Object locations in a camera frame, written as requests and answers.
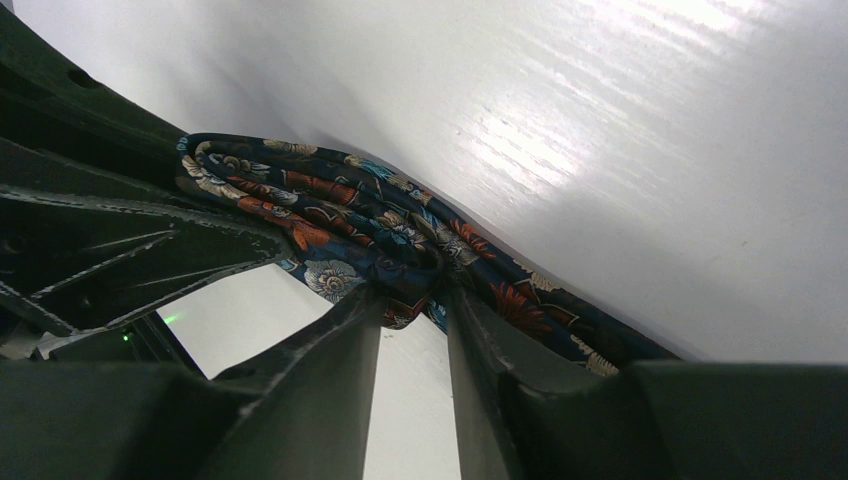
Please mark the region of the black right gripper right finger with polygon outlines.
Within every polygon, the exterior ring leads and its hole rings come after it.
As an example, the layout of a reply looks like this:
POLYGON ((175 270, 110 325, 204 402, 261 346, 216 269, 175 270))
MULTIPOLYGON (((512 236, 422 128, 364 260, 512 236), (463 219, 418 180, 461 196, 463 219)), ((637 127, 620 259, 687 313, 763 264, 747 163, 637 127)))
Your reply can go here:
POLYGON ((843 479, 840 365, 643 361, 601 377, 447 302, 465 479, 843 479))

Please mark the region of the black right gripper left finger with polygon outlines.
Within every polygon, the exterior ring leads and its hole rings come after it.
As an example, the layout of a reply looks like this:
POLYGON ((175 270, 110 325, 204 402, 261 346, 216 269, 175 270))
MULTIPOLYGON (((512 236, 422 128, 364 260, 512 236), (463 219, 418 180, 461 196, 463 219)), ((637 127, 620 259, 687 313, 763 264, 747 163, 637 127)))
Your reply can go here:
POLYGON ((385 299, 358 288, 212 380, 169 363, 1 365, 5 479, 359 479, 385 299))

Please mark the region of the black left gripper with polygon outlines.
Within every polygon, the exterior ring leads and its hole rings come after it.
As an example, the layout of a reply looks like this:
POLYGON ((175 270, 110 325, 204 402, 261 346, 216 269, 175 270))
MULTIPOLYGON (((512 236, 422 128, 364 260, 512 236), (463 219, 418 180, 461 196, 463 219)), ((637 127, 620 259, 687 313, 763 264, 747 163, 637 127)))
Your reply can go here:
POLYGON ((290 252, 166 185, 172 125, 1 12, 1 355, 158 349, 156 309, 290 252))

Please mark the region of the navy floral tie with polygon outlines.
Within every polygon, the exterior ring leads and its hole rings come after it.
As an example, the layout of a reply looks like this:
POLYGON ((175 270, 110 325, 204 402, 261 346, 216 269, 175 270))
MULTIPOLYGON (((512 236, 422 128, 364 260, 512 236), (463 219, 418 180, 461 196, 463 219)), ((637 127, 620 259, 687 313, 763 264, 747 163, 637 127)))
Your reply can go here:
POLYGON ((193 134, 176 146, 179 187, 275 225, 283 270, 337 303, 372 282, 391 329, 420 315, 448 326, 464 286, 557 355, 608 376, 670 352, 491 243, 424 188, 369 159, 282 140, 193 134))

